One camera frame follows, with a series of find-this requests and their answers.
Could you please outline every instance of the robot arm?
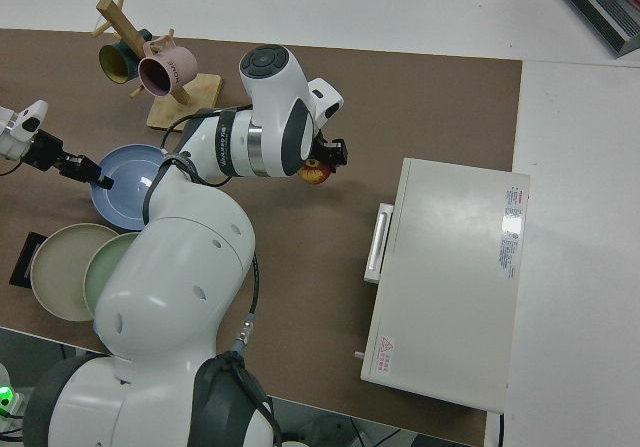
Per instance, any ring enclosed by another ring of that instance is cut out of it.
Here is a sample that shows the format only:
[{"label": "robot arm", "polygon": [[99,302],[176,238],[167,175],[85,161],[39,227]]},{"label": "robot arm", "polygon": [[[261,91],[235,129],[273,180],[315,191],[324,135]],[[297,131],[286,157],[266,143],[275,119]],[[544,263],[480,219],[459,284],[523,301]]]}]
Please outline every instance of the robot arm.
[{"label": "robot arm", "polygon": [[174,151],[188,151],[200,177],[287,177],[317,153],[333,153],[323,156],[333,171],[346,164],[344,141],[327,143],[320,130],[344,100],[323,79],[307,82],[289,50],[277,45],[252,50],[240,62],[240,76],[252,108],[212,112],[192,123]]},{"label": "robot arm", "polygon": [[40,130],[47,109],[43,100],[19,113],[0,107],[0,155],[42,171],[55,167],[65,177],[110,189],[113,180],[102,175],[97,164],[84,155],[65,152],[62,140]]},{"label": "robot arm", "polygon": [[246,336],[216,355],[216,332],[251,267],[253,227],[231,197],[194,180],[293,175],[343,100],[321,79],[307,83],[283,47],[250,52],[240,73],[253,108],[187,124],[147,192],[145,228],[100,295],[94,330],[112,356],[61,366],[55,389],[53,380],[36,386],[26,447],[279,443],[266,395],[244,370]]}]

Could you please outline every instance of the red apple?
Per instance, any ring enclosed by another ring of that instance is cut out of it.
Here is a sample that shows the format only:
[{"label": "red apple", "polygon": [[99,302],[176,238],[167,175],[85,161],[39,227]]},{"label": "red apple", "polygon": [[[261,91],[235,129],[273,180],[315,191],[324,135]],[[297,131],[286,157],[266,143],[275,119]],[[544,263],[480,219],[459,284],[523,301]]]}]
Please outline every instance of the red apple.
[{"label": "red apple", "polygon": [[298,171],[298,175],[307,184],[321,184],[331,175],[331,168],[316,159],[308,159]]}]

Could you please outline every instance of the blue plate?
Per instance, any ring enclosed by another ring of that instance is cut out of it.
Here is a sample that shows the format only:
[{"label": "blue plate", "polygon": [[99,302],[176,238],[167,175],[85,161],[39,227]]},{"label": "blue plate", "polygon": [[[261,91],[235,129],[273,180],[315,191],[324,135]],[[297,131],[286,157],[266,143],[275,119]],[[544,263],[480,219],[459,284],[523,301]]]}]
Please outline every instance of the blue plate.
[{"label": "blue plate", "polygon": [[105,190],[92,185],[91,200],[107,222],[127,230],[144,228],[144,197],[163,157],[157,147],[131,144],[109,152],[100,161],[102,173],[113,179],[113,187]]}]

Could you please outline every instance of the green mug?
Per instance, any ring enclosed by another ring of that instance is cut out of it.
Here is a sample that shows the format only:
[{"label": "green mug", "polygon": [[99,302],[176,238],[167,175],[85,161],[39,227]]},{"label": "green mug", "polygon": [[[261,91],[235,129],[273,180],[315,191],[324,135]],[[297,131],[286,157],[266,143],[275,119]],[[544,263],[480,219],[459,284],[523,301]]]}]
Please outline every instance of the green mug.
[{"label": "green mug", "polygon": [[[147,42],[153,37],[147,29],[142,29],[139,33]],[[116,84],[124,84],[138,77],[140,58],[122,40],[103,46],[98,59],[105,75]]]}]

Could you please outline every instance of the case handle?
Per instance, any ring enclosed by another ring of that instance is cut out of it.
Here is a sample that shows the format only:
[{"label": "case handle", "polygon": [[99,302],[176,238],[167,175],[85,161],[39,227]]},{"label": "case handle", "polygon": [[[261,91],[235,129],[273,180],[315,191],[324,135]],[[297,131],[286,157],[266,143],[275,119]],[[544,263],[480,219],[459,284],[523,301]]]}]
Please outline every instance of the case handle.
[{"label": "case handle", "polygon": [[380,204],[376,226],[373,230],[373,239],[371,239],[369,257],[367,258],[367,268],[364,271],[364,280],[373,284],[380,282],[382,260],[387,246],[392,213],[393,204]]}]

